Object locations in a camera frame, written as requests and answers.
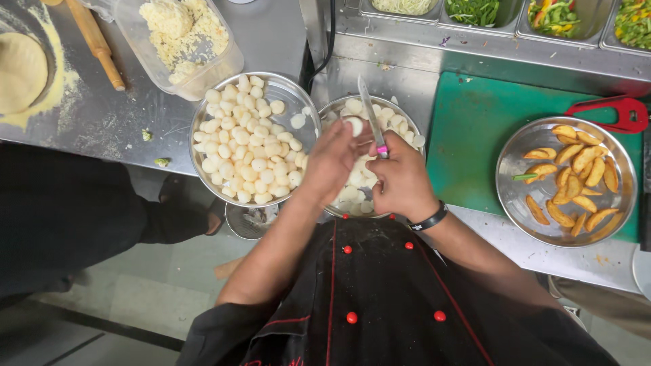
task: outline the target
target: broccoli floret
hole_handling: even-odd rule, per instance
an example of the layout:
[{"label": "broccoli floret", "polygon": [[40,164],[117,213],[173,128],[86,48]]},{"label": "broccoli floret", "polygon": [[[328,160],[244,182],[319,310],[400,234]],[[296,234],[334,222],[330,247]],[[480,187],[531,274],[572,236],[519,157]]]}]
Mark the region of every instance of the broccoli floret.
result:
[{"label": "broccoli floret", "polygon": [[143,130],[143,141],[149,141],[151,139],[152,139],[152,133],[147,130]]},{"label": "broccoli floret", "polygon": [[158,166],[161,167],[161,168],[167,167],[167,164],[169,164],[169,162],[170,162],[169,158],[158,158],[158,159],[154,160],[154,163],[158,164]]}]

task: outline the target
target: hand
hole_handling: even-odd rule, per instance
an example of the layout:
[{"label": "hand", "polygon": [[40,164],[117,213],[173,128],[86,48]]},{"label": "hand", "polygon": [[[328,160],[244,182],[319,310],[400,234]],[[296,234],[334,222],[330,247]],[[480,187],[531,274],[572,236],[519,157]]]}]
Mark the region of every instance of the hand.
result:
[{"label": "hand", "polygon": [[[384,141],[389,148],[389,159],[367,162],[368,170],[378,176],[378,183],[373,186],[375,212],[394,212],[413,223],[429,218],[439,210],[440,204],[421,153],[390,130],[384,133]],[[378,154],[375,143],[368,154]]]},{"label": "hand", "polygon": [[358,155],[351,124],[334,122],[310,151],[307,171],[297,193],[323,210],[344,187]]}]

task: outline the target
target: shredded cabbage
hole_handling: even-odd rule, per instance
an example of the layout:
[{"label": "shredded cabbage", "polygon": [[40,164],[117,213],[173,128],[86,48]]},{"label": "shredded cabbage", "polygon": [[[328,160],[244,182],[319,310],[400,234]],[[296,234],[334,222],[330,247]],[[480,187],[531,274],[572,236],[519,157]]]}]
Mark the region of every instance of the shredded cabbage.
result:
[{"label": "shredded cabbage", "polygon": [[373,6],[382,12],[423,15],[430,11],[432,0],[373,0]]}]

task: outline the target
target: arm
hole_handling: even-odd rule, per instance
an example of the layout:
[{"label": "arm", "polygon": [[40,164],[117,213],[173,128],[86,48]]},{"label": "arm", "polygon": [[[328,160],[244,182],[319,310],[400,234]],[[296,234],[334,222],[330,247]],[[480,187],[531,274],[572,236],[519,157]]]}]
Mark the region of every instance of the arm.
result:
[{"label": "arm", "polygon": [[[417,223],[439,210],[439,200],[420,153],[392,131],[384,134],[389,160],[372,160],[367,167],[380,182],[373,187],[375,211],[395,212]],[[561,306],[536,280],[485,241],[451,212],[423,231],[442,255],[486,290],[525,305],[560,309]]]},{"label": "arm", "polygon": [[215,306],[266,303],[287,287],[316,219],[348,179],[357,157],[355,146],[350,124],[341,121],[317,141],[303,183],[283,206],[271,229],[235,269]]}]

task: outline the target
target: green onion piece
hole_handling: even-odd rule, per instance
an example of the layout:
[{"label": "green onion piece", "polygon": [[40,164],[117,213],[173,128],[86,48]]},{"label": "green onion piece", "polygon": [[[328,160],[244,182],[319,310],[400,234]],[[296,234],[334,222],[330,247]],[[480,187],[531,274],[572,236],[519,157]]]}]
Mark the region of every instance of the green onion piece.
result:
[{"label": "green onion piece", "polygon": [[536,173],[529,173],[529,174],[518,174],[514,175],[511,177],[512,180],[525,180],[525,179],[531,179],[531,178],[536,178],[538,175]]}]

